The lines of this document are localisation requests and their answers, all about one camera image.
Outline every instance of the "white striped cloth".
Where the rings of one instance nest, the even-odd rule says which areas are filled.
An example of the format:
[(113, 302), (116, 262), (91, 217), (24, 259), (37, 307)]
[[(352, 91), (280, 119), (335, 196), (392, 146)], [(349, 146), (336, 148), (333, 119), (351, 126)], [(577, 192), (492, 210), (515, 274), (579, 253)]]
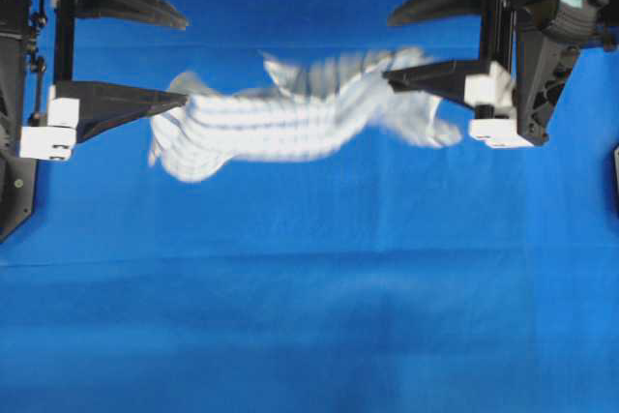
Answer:
[(440, 100), (395, 94), (382, 73), (427, 63), (417, 48), (344, 54), (305, 69), (265, 55), (275, 86), (224, 96), (193, 73), (170, 91), (191, 95), (184, 108), (151, 119), (149, 163), (187, 183), (213, 176), (231, 160), (302, 162), (327, 157), (369, 124), (411, 145), (440, 148), (461, 141), (458, 128), (436, 118)]

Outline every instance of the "robotic arm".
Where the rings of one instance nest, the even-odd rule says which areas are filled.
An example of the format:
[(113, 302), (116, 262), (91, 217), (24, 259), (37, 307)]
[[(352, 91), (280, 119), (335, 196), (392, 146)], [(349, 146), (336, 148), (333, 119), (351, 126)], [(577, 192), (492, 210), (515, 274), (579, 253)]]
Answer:
[(390, 23), (454, 15), (481, 16), (477, 60), (384, 76), (396, 92), (427, 91), (470, 108), (470, 135), (497, 149), (546, 144), (548, 123), (580, 51), (614, 51), (619, 39), (619, 0), (409, 0)]
[[(183, 106), (188, 97), (102, 82), (73, 81), (76, 18), (114, 17), (175, 29), (187, 20), (164, 0), (51, 0), (56, 11), (53, 85), (42, 109), (45, 59), (37, 39), (45, 0), (0, 0), (0, 242), (33, 213), (38, 161), (65, 161), (100, 133)], [(24, 125), (27, 71), (37, 76), (34, 113)]]

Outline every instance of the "blue fabric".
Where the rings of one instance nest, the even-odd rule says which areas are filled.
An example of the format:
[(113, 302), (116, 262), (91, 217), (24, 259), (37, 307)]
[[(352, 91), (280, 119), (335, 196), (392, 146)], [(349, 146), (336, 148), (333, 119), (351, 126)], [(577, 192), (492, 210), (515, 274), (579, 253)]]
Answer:
[[(75, 78), (236, 91), (269, 82), (259, 50), (476, 54), (474, 18), (388, 28), (403, 0), (170, 1), (186, 33), (80, 22)], [(44, 165), (0, 246), (0, 412), (618, 411), (617, 66), (584, 53), (536, 150), (367, 131), (187, 186), (139, 122)]]

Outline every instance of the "blue backdrop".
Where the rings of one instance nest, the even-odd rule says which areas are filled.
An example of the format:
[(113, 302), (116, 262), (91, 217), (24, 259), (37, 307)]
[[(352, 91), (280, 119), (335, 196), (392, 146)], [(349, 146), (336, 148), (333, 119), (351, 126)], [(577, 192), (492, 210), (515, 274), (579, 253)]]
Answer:
[[(473, 57), (479, 34), (390, 29), (403, 0), (170, 1), (187, 32), (78, 23), (75, 78), (236, 91), (269, 83), (260, 50)], [(367, 131), (188, 186), (139, 122), (45, 165), (0, 246), (0, 412), (618, 411), (617, 66), (584, 53), (537, 150)]]

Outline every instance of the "blue tablecloth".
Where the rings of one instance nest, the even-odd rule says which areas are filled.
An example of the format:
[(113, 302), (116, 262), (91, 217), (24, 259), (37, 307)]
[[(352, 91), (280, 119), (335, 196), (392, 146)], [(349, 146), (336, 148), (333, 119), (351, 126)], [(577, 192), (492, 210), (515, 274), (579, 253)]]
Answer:
[[(388, 28), (403, 0), (170, 1), (187, 32), (79, 22), (75, 78), (230, 92), (269, 83), (259, 51), (477, 53), (475, 18)], [(190, 186), (138, 122), (44, 165), (0, 246), (0, 412), (619, 411), (617, 66), (583, 54), (536, 150), (369, 130)]]

